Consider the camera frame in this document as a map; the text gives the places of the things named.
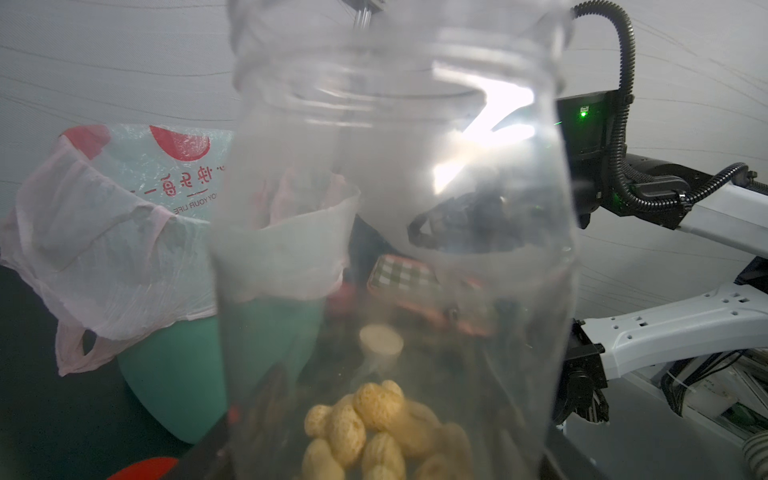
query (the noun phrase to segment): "teal bucket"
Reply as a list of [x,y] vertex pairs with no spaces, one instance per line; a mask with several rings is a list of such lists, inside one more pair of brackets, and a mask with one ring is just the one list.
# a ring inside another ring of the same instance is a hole
[[[241,322],[234,348],[241,357],[237,375],[255,384],[275,362],[290,360],[289,380],[295,382],[312,355],[324,302],[254,300],[238,307],[249,320]],[[227,410],[218,323],[215,316],[176,322],[118,355],[142,405],[184,442],[200,441]]]

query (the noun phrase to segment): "plastic bag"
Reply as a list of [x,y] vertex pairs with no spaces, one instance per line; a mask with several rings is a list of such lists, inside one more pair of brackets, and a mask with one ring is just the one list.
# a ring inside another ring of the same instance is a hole
[[214,231],[214,261],[230,272],[219,288],[240,302],[316,300],[337,291],[349,265],[359,196],[357,187],[327,170],[289,168],[265,181],[250,202],[255,230]]
[[[60,375],[93,370],[153,331],[216,312],[210,204],[229,131],[76,127],[22,185],[0,263],[57,317]],[[86,329],[98,336],[87,354]]]

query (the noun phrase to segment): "table surface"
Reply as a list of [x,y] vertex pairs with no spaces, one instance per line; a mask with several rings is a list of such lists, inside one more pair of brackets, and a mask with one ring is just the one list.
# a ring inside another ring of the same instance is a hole
[[60,377],[55,334],[32,288],[0,267],[0,478],[105,480],[190,448],[144,409],[115,361]]

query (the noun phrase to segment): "wires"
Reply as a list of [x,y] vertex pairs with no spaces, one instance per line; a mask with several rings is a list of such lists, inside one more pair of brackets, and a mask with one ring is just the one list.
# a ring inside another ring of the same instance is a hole
[[[726,355],[723,355],[722,353],[714,353],[707,357],[707,359],[704,360],[684,381],[680,381],[678,376],[693,362],[694,359],[676,361],[667,371],[667,374],[662,378],[659,385],[661,392],[667,399],[667,404],[669,404],[670,409],[677,415],[683,416],[685,394],[690,389],[690,386],[704,380],[710,375],[722,372],[732,366],[739,361],[744,352],[746,352],[746,350],[734,350]],[[735,358],[731,359],[725,366],[716,368],[733,354],[736,354]]]
[[[622,7],[608,0],[588,0],[573,7],[574,18],[585,15],[599,15],[609,20],[616,28],[619,38],[619,88],[617,90],[616,114],[608,142],[607,172],[611,179],[614,192],[621,202],[637,212],[663,212],[678,207],[690,209],[693,204],[709,197],[718,188],[727,184],[737,175],[745,174],[749,169],[746,164],[736,163],[725,167],[715,174],[704,185],[687,194],[674,199],[645,200],[637,197],[630,189],[629,180],[650,181],[649,177],[635,171],[627,165],[624,159],[624,144],[627,139],[627,119],[629,106],[634,100],[632,87],[634,84],[634,30],[629,15]],[[764,192],[764,184],[751,184],[751,190]]]
[[750,182],[744,188],[758,194],[768,195],[768,185],[762,184],[754,178],[750,179]]

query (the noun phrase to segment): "unshelled peanut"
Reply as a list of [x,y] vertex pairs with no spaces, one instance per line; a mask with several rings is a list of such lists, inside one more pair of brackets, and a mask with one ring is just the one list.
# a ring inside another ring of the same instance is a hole
[[395,383],[393,380],[384,380],[382,382],[382,387],[389,390],[392,393],[396,393],[398,396],[404,397],[405,395],[402,393],[402,389],[400,388],[400,385]]
[[324,438],[332,410],[333,408],[328,405],[312,407],[304,417],[304,432],[314,439]]
[[331,455],[326,440],[314,439],[301,462],[302,480],[344,480],[344,468]]
[[392,471],[398,480],[406,478],[406,461],[402,457],[399,445],[389,433],[380,432],[374,436],[362,452],[362,473],[365,475],[373,467],[384,465]]
[[344,468],[357,461],[366,444],[366,427],[349,404],[333,408],[328,418],[327,435],[333,458]]
[[427,425],[431,425],[435,429],[440,427],[440,419],[437,418],[437,415],[435,415],[432,409],[423,403],[407,400],[406,408],[414,419],[422,421]]
[[426,458],[435,453],[437,447],[437,428],[433,419],[414,416],[408,408],[403,408],[387,427],[387,432],[400,445],[406,458]]
[[405,399],[375,383],[366,383],[355,393],[353,405],[366,427],[381,432],[403,410]]
[[384,465],[376,465],[362,477],[362,480],[398,480],[398,476]]
[[446,423],[438,430],[439,450],[450,458],[464,473],[472,473],[472,446],[464,429],[455,423]]
[[454,480],[453,465],[448,458],[439,453],[429,457],[416,469],[413,480]]

